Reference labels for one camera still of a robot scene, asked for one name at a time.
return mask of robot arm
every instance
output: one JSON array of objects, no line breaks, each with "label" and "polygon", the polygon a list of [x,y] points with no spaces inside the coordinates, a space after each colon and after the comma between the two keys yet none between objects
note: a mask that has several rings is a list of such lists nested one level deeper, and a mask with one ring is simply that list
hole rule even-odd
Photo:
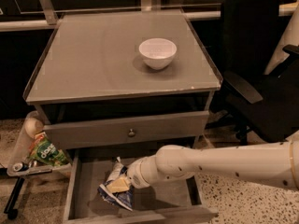
[{"label": "robot arm", "polygon": [[191,149],[165,146],[133,162],[127,175],[142,189],[194,173],[225,175],[283,189],[299,189],[299,142],[246,147]]}]

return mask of closed drawer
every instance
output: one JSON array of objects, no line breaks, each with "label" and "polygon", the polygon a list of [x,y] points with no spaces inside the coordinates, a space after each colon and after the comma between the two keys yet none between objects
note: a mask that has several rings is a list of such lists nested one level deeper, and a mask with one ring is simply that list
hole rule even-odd
[{"label": "closed drawer", "polygon": [[[148,145],[140,148],[135,155],[147,155],[148,148],[152,150],[154,147]],[[134,189],[133,212],[106,203],[97,189],[112,170],[111,157],[117,157],[120,152],[116,148],[107,150],[106,147],[76,150],[64,210],[64,224],[208,223],[217,215],[215,208],[192,205],[188,184],[184,180]],[[121,162],[128,166],[134,160],[135,158],[125,158]]]},{"label": "closed drawer", "polygon": [[101,119],[45,126],[57,148],[98,147],[142,141],[199,136],[208,111],[124,119]]}]

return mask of terrazzo floor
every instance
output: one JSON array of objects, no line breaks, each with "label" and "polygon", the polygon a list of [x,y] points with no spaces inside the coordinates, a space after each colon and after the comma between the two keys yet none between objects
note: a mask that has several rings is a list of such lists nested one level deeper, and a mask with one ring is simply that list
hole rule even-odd
[{"label": "terrazzo floor", "polygon": [[[0,164],[7,167],[21,130],[22,119],[0,120]],[[253,132],[249,141],[261,144]],[[233,127],[206,130],[198,147],[236,146]],[[219,215],[210,224],[277,223],[299,224],[299,191],[277,189],[213,175],[197,175],[202,202],[216,207]],[[0,175],[0,210],[4,210],[16,179]],[[16,203],[19,214],[9,220],[1,211],[0,223],[62,223],[68,179],[25,181]]]}]

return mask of white bowl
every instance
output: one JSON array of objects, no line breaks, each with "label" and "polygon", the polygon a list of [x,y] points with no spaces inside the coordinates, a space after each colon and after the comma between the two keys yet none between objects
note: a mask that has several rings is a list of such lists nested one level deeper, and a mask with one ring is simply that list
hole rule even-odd
[{"label": "white bowl", "polygon": [[161,70],[172,62],[177,46],[167,39],[152,38],[140,44],[139,52],[145,64],[154,70]]}]

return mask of black chair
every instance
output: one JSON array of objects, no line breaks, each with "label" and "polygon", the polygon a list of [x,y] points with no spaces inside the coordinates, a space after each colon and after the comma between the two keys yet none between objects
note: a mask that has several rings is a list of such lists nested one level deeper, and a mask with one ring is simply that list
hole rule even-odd
[{"label": "black chair", "polygon": [[224,80],[211,111],[233,116],[243,145],[251,130],[274,143],[299,129],[299,48],[286,46],[289,58],[263,74],[278,41],[278,9],[279,0],[225,0],[221,7]]}]

